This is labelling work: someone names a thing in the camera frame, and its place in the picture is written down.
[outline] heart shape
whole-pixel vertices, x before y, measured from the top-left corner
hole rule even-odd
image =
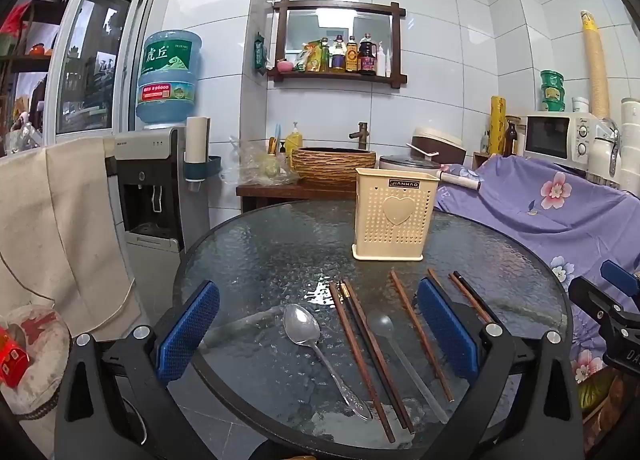
[[[382,203],[382,211],[393,225],[406,222],[415,210],[415,200],[388,196]]]

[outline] purple floral cloth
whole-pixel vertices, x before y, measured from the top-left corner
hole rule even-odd
[[[612,260],[627,271],[640,262],[640,200],[595,185],[555,164],[494,155],[476,172],[450,165],[449,173],[482,181],[477,193],[442,184],[437,207],[495,228],[514,238],[549,265],[567,290],[584,276],[625,310],[638,312],[625,294],[600,276],[600,265]],[[598,325],[576,306],[571,358],[583,350],[602,357],[605,344]]]

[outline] woven basin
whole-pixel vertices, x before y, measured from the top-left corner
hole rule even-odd
[[[375,167],[376,153],[351,148],[299,148],[293,169],[305,180],[332,184],[356,182],[357,167]]]

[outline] wall shelf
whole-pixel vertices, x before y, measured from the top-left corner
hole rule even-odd
[[[278,31],[276,35],[275,61],[285,59],[285,46],[287,43],[288,11],[316,10],[319,8],[352,9],[361,13],[386,15],[391,18],[391,76],[369,76],[355,72],[279,72],[277,68],[268,71],[268,76],[273,81],[280,82],[284,79],[345,79],[347,81],[369,81],[375,83],[387,83],[391,88],[400,88],[406,84],[407,77],[400,72],[400,18],[406,16],[406,10],[402,9],[398,2],[391,5],[367,4],[364,2],[343,2],[340,0],[279,0],[273,4],[273,10],[278,11]]]

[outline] textured glass tabletop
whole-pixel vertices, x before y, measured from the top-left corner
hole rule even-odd
[[[400,347],[451,415],[468,384],[456,378],[436,345],[436,355],[456,399],[447,402],[388,279],[389,270],[395,268],[411,298],[431,267],[449,296],[466,303],[447,278],[458,270],[513,335],[532,338],[541,337],[548,329],[566,337],[562,286],[544,263],[515,241],[437,211],[433,212],[421,262],[357,261],[351,254],[354,210],[352,201],[304,201],[242,215],[217,227],[192,250],[175,288],[182,300],[187,300],[204,279],[219,286],[220,312],[207,333],[207,346],[201,345],[200,351],[227,386],[258,411],[337,443],[368,448],[426,447],[443,426],[385,339],[379,338],[380,346],[416,429],[413,436],[401,429],[370,364],[376,391],[396,436],[394,444],[387,441],[377,416],[366,422],[351,413],[310,348],[287,338],[282,322],[284,306],[299,303],[315,315],[321,327],[320,349],[342,379],[370,404],[327,287],[330,280],[348,278],[365,312],[378,309],[392,318]],[[368,358],[364,347],[361,349]],[[510,377],[492,424],[509,412],[517,382],[516,376]]]

